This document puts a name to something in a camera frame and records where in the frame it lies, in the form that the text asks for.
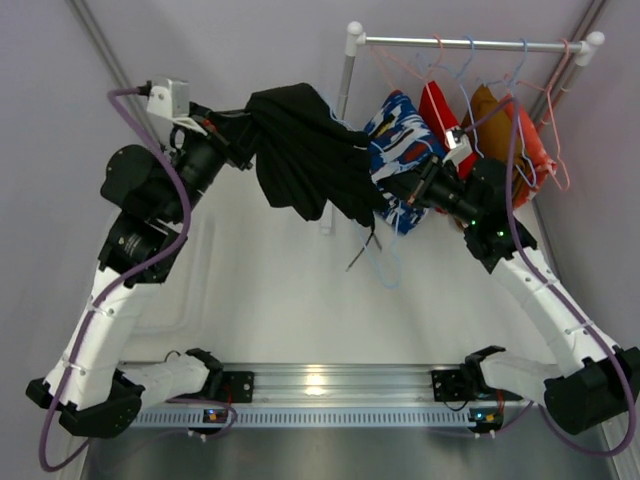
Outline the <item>light blue wire hanger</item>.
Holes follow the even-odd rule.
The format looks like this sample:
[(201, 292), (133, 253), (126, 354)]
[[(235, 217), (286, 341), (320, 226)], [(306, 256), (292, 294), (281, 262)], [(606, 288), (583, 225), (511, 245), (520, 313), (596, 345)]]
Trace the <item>light blue wire hanger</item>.
[(376, 227), (370, 227), (368, 233), (356, 220), (351, 224), (359, 240), (359, 250), (344, 268), (345, 273), (354, 270), (359, 260), (365, 259), (382, 287), (387, 290), (397, 290), (402, 285), (402, 260), (396, 252), (398, 240), (397, 231), (392, 229), (392, 240), (384, 245), (379, 238)]

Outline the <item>black trousers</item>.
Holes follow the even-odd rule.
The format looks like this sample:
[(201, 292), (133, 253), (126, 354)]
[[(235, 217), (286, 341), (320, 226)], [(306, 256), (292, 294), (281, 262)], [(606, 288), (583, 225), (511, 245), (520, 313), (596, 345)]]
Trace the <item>black trousers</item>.
[(256, 176), (272, 208), (318, 221), (332, 203), (375, 231), (375, 214), (388, 201), (371, 178), (368, 134), (341, 123), (308, 83), (255, 92), (245, 110), (260, 131)]

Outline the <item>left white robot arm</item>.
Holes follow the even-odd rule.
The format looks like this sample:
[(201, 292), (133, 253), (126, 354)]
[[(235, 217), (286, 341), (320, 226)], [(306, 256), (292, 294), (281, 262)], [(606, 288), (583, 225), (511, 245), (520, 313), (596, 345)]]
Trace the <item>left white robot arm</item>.
[(167, 280), (187, 236), (177, 226), (190, 216), (224, 165), (251, 166), (259, 138), (243, 110), (189, 107), (194, 128), (178, 121), (184, 141), (167, 155), (167, 172), (148, 148), (128, 145), (106, 167), (100, 194), (118, 207), (98, 255), (92, 290), (56, 366), (31, 381), (26, 394), (52, 409), (77, 437), (113, 438), (144, 409), (175, 397), (217, 400), (223, 364), (192, 348), (145, 367), (121, 367), (121, 354), (159, 287)]

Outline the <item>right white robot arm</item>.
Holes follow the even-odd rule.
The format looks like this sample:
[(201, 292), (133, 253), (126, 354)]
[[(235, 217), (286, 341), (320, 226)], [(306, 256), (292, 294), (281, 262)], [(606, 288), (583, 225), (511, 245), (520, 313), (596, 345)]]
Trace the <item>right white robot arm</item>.
[(382, 181), (411, 207), (436, 207), (464, 225), (471, 255), (520, 305), (553, 355), (550, 364), (490, 346), (461, 365), (474, 396), (503, 390), (542, 405), (565, 433), (576, 435), (624, 412), (639, 396), (639, 350), (623, 349), (598, 328), (550, 270), (533, 235), (507, 199), (507, 166), (475, 162), (460, 178), (436, 156)]

